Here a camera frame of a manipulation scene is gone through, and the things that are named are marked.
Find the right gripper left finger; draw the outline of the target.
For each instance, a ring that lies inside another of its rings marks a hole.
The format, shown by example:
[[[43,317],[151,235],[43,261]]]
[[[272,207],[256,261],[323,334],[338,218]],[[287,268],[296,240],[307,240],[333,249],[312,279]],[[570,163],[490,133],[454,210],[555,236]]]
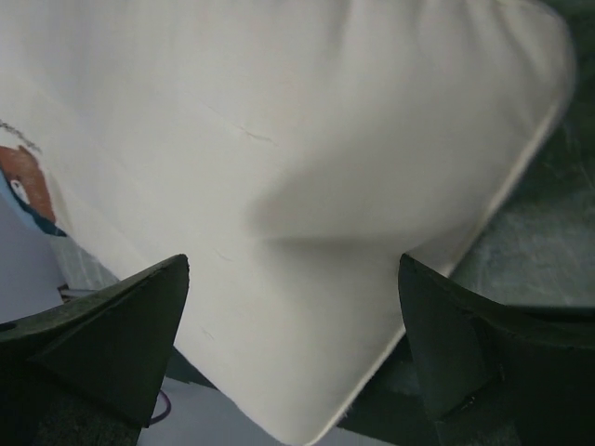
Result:
[[[189,289],[185,255],[1,325],[4,445],[134,445]]]

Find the blue fabric pillowcase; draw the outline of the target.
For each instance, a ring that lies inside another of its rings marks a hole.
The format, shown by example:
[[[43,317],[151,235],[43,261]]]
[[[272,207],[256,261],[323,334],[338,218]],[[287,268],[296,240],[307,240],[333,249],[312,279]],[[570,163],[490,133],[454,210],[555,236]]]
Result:
[[[18,218],[30,229],[40,230],[46,235],[66,237],[67,234],[51,223],[47,218],[37,214],[25,203],[9,186],[4,174],[1,174],[1,196],[7,201],[8,206],[16,213]]]

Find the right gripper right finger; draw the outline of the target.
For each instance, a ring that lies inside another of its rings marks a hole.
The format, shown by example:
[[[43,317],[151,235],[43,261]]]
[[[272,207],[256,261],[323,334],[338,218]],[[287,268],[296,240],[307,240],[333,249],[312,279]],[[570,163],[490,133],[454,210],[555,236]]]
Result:
[[[399,297],[443,445],[590,445],[594,312],[505,306],[403,256]]]

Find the cream pillow with bear print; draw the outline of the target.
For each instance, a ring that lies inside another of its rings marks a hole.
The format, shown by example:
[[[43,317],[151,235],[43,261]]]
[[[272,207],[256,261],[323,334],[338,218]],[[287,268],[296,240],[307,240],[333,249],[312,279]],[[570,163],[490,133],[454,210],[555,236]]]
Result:
[[[5,1],[12,184],[113,275],[190,261],[177,349],[289,445],[403,337],[403,254],[449,274],[561,119],[539,1]]]

